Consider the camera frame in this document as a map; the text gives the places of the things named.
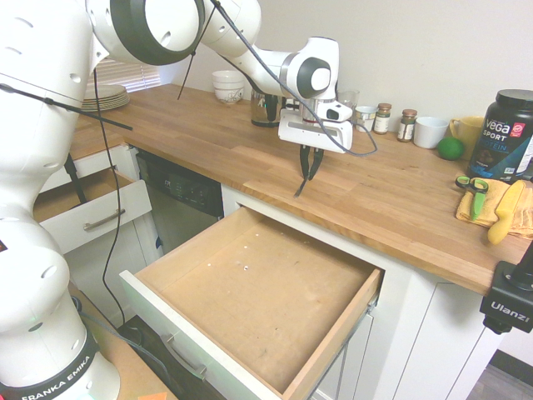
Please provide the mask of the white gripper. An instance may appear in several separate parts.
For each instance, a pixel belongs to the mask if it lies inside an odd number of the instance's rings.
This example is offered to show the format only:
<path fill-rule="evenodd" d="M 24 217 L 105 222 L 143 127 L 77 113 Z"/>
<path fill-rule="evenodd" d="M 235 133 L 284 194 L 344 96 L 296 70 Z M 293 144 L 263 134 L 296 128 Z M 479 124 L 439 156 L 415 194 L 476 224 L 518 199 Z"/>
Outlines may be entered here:
<path fill-rule="evenodd" d="M 281 140 L 301 144 L 299 158 L 304 180 L 312 180 L 323 159 L 323 150 L 344 153 L 351 149 L 353 128 L 349 121 L 323 122 L 326 132 L 318 123 L 304 123 L 298 111 L 281 110 L 278 137 Z M 309 165 L 310 148 L 313 162 Z"/>

